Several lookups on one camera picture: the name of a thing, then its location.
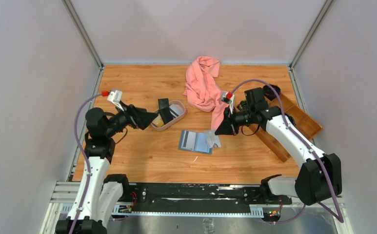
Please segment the blue leather card holder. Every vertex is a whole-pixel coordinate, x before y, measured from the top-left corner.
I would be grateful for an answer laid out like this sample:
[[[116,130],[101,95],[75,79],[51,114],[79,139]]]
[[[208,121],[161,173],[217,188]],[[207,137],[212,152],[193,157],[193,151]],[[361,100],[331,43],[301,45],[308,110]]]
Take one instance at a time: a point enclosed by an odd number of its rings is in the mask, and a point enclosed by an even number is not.
[[[205,133],[182,130],[179,140],[179,150],[211,155],[213,149],[209,147]]]

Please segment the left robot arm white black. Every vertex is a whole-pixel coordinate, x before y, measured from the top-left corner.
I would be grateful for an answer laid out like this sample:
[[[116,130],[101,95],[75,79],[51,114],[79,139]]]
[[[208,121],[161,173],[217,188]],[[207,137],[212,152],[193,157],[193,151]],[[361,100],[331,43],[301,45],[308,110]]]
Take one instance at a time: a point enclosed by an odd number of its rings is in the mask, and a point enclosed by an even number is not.
[[[107,223],[117,201],[131,195],[125,174],[107,174],[112,163],[116,142],[113,137],[130,126],[146,129],[157,113],[134,105],[123,105],[117,114],[92,108],[85,115],[87,133],[81,146],[84,168],[78,193],[65,220],[55,227],[57,234],[105,234]]]

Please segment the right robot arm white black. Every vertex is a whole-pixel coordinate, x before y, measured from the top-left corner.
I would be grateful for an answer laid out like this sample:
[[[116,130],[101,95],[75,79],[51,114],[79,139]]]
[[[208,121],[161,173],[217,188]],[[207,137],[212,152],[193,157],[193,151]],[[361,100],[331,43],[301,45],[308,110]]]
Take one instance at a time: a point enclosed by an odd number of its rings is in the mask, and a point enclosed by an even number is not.
[[[299,198],[313,205],[342,193],[341,160],[336,154],[326,154],[289,121],[279,106],[269,106],[262,88],[244,92],[245,100],[238,110],[226,107],[216,135],[239,133],[242,126],[257,124],[271,135],[299,166],[296,178],[273,175],[261,181],[260,197],[273,203],[280,195]]]

